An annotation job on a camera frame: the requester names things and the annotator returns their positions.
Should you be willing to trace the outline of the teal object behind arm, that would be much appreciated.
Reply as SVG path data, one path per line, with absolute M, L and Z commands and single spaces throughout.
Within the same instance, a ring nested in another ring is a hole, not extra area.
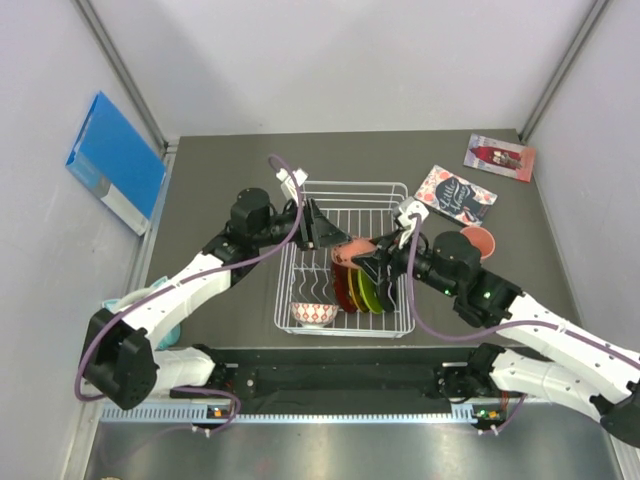
M 130 305 L 136 303 L 137 301 L 142 300 L 147 295 L 153 293 L 155 290 L 163 286 L 167 281 L 168 281 L 167 276 L 161 277 L 160 279 L 152 283 L 150 286 L 132 291 L 127 295 L 125 295 L 124 297 L 104 300 L 101 303 L 101 307 L 107 309 L 111 313 L 117 313 L 120 310 L 123 310 L 129 307 Z M 158 343 L 157 350 L 163 351 L 174 346 L 178 342 L 180 338 L 180 334 L 181 334 L 181 327 L 175 326 Z

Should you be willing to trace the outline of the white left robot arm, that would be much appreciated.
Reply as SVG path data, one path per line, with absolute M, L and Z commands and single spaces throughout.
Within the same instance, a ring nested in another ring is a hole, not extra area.
M 224 229 L 183 270 L 118 312 L 102 308 L 91 317 L 81 377 L 123 410 L 154 391 L 175 387 L 194 386 L 209 397 L 220 394 L 227 374 L 203 350 L 185 348 L 162 359 L 156 350 L 160 341 L 209 299 L 245 278 L 265 259 L 265 248 L 293 243 L 308 251 L 350 239 L 312 198 L 293 197 L 277 212 L 266 191 L 241 191 Z

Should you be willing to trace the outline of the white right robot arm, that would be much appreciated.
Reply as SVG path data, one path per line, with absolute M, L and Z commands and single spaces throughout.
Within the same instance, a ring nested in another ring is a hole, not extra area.
M 399 233 L 376 239 L 351 262 L 381 288 L 405 274 L 443 293 L 476 337 L 497 333 L 542 355 L 534 360 L 483 344 L 467 362 L 467 384 L 487 396 L 496 389 L 538 397 L 577 411 L 610 435 L 639 444 L 639 354 L 595 336 L 543 306 L 519 286 L 485 269 L 480 251 L 455 231 L 432 247 L 401 245 Z

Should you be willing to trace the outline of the pink plastic cup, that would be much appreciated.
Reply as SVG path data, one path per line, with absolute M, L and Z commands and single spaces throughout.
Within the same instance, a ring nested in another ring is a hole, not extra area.
M 482 262 L 494 254 L 496 241 L 487 229 L 480 226 L 467 226 L 461 229 L 460 233 L 469 240 L 472 246 L 480 251 Z

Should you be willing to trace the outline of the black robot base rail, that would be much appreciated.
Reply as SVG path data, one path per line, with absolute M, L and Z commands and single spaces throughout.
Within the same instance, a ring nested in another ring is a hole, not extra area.
M 218 349 L 207 389 L 242 401 L 282 391 L 410 391 L 429 399 L 498 398 L 470 368 L 472 347 Z

